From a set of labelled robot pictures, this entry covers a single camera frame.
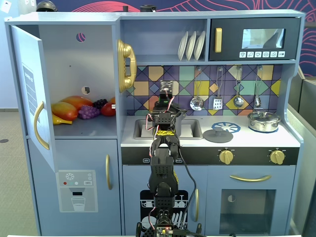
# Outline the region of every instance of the ice dispenser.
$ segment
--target ice dispenser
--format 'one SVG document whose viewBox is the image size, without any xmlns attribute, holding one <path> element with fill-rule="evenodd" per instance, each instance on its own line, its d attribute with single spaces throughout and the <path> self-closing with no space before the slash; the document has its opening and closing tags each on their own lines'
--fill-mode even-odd
<svg viewBox="0 0 316 237">
<path fill-rule="evenodd" d="M 60 212 L 97 212 L 94 170 L 60 170 L 56 173 Z"/>
</svg>

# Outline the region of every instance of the microwave window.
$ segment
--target microwave window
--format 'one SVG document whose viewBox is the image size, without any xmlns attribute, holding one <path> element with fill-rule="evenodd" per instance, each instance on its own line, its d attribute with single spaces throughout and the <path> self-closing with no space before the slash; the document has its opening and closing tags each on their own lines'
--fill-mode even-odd
<svg viewBox="0 0 316 237">
<path fill-rule="evenodd" d="M 244 29 L 242 48 L 283 48 L 284 29 Z"/>
</svg>

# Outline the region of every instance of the white plate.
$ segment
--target white plate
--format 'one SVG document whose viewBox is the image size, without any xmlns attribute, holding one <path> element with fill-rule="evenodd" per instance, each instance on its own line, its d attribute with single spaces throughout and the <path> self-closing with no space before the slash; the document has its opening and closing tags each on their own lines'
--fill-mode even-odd
<svg viewBox="0 0 316 237">
<path fill-rule="evenodd" d="M 178 57 L 179 57 L 179 60 L 180 60 L 180 61 L 182 60 L 184 51 L 185 51 L 185 49 L 186 49 L 187 40 L 188 40 L 188 34 L 189 34 L 189 32 L 186 32 L 186 33 L 184 34 L 184 36 L 183 36 L 182 39 L 181 39 L 180 45 L 179 45 Z"/>
<path fill-rule="evenodd" d="M 194 31 L 193 35 L 189 39 L 188 46 L 187 46 L 186 57 L 188 61 L 191 59 L 193 49 L 194 49 L 194 44 L 196 43 L 196 37 L 197 37 L 197 32 Z"/>
<path fill-rule="evenodd" d="M 196 60 L 198 60 L 201 55 L 203 45 L 204 45 L 204 39 L 205 39 L 205 31 L 203 31 L 202 34 L 199 36 L 199 38 L 197 39 L 196 46 L 194 47 L 194 57 Z"/>
</svg>

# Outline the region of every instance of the silver pot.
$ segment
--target silver pot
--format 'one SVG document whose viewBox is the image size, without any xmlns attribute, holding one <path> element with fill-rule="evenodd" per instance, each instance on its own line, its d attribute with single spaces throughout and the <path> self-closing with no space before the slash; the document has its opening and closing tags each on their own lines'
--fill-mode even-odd
<svg viewBox="0 0 316 237">
<path fill-rule="evenodd" d="M 252 112 L 248 114 L 248 126 L 258 132 L 274 132 L 281 121 L 279 115 L 270 112 Z"/>
</svg>

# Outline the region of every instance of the gray floor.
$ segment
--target gray floor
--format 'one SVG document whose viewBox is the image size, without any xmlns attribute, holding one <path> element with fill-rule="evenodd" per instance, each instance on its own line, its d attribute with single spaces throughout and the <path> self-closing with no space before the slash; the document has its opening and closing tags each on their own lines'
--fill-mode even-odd
<svg viewBox="0 0 316 237">
<path fill-rule="evenodd" d="M 0 237 L 37 236 L 18 112 L 0 112 Z"/>
</svg>

